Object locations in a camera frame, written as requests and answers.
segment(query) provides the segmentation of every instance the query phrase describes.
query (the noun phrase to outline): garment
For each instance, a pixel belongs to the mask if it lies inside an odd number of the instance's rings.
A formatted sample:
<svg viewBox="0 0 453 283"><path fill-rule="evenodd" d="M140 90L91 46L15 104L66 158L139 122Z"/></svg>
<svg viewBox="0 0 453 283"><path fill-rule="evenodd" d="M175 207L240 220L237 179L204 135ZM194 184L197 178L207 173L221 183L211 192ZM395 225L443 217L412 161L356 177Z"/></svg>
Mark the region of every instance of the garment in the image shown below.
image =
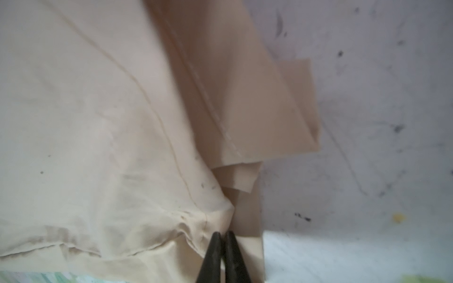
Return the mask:
<svg viewBox="0 0 453 283"><path fill-rule="evenodd" d="M262 281L252 188L318 148L307 61L282 76L237 0L0 10L0 269L193 282L230 227Z"/></svg>

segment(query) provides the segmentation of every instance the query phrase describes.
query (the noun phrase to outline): yellow stain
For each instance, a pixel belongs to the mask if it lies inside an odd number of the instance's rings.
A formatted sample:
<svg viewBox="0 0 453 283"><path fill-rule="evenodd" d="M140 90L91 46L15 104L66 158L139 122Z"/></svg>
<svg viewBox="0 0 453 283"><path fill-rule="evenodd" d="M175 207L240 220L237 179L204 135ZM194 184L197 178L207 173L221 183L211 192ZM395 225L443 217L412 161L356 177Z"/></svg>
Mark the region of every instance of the yellow stain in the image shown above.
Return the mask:
<svg viewBox="0 0 453 283"><path fill-rule="evenodd" d="M395 213L392 216L393 222L400 224L404 220L406 220L406 216L402 213Z"/></svg>

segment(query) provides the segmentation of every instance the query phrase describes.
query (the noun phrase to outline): stained white surface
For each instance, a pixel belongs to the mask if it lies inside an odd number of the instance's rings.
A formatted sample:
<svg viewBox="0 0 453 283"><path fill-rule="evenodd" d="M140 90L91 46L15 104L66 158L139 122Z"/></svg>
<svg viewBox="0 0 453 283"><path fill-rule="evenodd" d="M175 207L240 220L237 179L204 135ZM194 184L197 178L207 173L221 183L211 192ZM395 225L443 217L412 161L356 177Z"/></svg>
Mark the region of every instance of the stained white surface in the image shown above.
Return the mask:
<svg viewBox="0 0 453 283"><path fill-rule="evenodd" d="M272 56L312 59L323 127L261 174L268 281L453 282L453 1L245 3Z"/></svg>

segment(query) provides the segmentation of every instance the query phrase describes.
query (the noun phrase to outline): folded fabric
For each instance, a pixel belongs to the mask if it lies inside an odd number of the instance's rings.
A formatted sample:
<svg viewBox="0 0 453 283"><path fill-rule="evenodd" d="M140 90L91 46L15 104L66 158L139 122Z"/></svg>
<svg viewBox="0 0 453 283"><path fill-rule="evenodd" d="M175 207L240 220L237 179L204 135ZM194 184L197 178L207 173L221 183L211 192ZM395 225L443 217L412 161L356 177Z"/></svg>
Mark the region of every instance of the folded fabric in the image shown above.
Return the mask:
<svg viewBox="0 0 453 283"><path fill-rule="evenodd" d="M252 188L318 148L308 61L275 65L238 0L0 10L0 269L193 282L230 228L263 281Z"/></svg>

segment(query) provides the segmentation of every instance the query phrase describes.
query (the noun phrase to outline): seam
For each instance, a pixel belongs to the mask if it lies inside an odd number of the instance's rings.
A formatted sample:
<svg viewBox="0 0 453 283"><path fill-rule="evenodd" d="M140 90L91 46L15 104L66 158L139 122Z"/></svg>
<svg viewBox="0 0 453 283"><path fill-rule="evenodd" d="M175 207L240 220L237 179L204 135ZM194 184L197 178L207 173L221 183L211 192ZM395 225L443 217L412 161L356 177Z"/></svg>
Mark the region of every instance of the seam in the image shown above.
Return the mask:
<svg viewBox="0 0 453 283"><path fill-rule="evenodd" d="M207 94L207 91L202 83L202 80L201 80L197 70L195 69L193 64L190 62L188 55L184 50L183 44L182 44L181 40L179 39L178 34L172 28L172 25L166 19L166 17L162 13L162 10L158 7L158 5L153 3L152 6L154 7L154 10L159 14L162 21L165 23L165 26L167 27L167 30L168 30L169 34L171 35L170 39L173 40L176 50L178 51L180 57L182 58L183 63L186 65L186 68L188 69L188 72L191 75L193 81L195 82L195 85L198 88L198 91L201 94L204 103L206 104L206 107L209 111L209 114L211 115L211 118L216 123L222 136L225 138L225 140L228 141L229 145L234 149L236 155L238 157L242 158L242 154L239 152L237 146L234 144L233 139L231 138L230 134L228 133L228 130L223 125L222 120L220 119L220 116L217 114L214 105L212 104L211 100L209 99L209 95Z"/></svg>
<svg viewBox="0 0 453 283"><path fill-rule="evenodd" d="M175 165L176 165L176 169L178 170L178 174L181 177L181 179L182 179L182 181L183 181L183 183L184 183L184 185L186 187L186 190L188 192L190 200L193 202L195 207L198 208L198 210L201 211L204 214L204 216L205 216L205 226L204 226L204 228L206 228L206 226L207 226L207 214L197 205L197 203L194 201L194 199L192 197L192 194L190 193L190 189L189 189L188 183L187 183L186 179L184 178L184 176L183 176L183 174L181 172L181 168L179 167L179 163L178 163L178 160L176 158L176 152L174 150L174 147L173 147L173 145L171 143L171 140L170 140L169 136L167 135L167 132L165 131L164 123L163 123L162 119L160 118L159 114L157 113L157 111L154 109L151 101L149 100L148 95L146 94L145 89L142 87L142 85L139 83L139 81L137 80L137 78L134 75L132 75L129 71L127 71L127 69L123 65L121 65L118 61L116 61L115 58L112 55L110 55L107 51L102 49L94 40L92 40L90 37L88 37L86 34L84 34L65 14L63 14L62 11L60 11L57 7L55 7L53 4L51 4L47 0L41 0L41 1L46 6L48 6L56 15L58 15L82 39L84 39L88 44L90 44L93 48L95 48L97 51L99 51L104 57L106 57L114 65L116 65L138 87L138 89L140 90L141 94L143 95L143 97L145 98L146 102L149 104L151 110L154 112L154 114L156 115L156 117L157 117L157 119L159 121L159 124L160 124L160 126L162 128L162 131L163 131L163 133L164 133L164 135L165 135L165 137L167 139L167 142L170 145L170 149L172 151L172 156L173 156L173 159L174 159L174 162L175 162Z"/></svg>

